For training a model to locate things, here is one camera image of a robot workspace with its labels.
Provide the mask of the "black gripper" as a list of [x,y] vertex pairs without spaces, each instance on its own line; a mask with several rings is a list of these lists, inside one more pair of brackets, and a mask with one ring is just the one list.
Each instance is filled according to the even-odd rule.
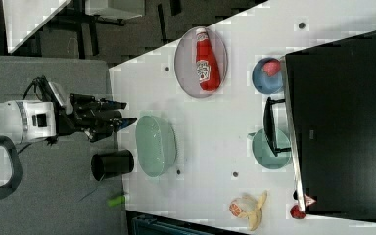
[[83,132],[90,142],[96,142],[137,121],[136,117],[122,118],[119,110],[126,107],[124,102],[73,93],[69,95],[69,101],[71,107],[60,108],[56,118],[59,136]]

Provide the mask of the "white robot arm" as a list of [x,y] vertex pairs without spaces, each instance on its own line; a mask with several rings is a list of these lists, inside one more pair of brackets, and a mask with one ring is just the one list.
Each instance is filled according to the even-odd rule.
[[127,128],[137,121],[124,117],[126,105],[91,95],[71,94],[50,101],[11,100],[0,103],[0,147],[9,155],[12,175],[0,186],[0,200],[19,187],[23,169],[17,147],[41,141],[54,143],[61,136],[84,133],[92,143]]

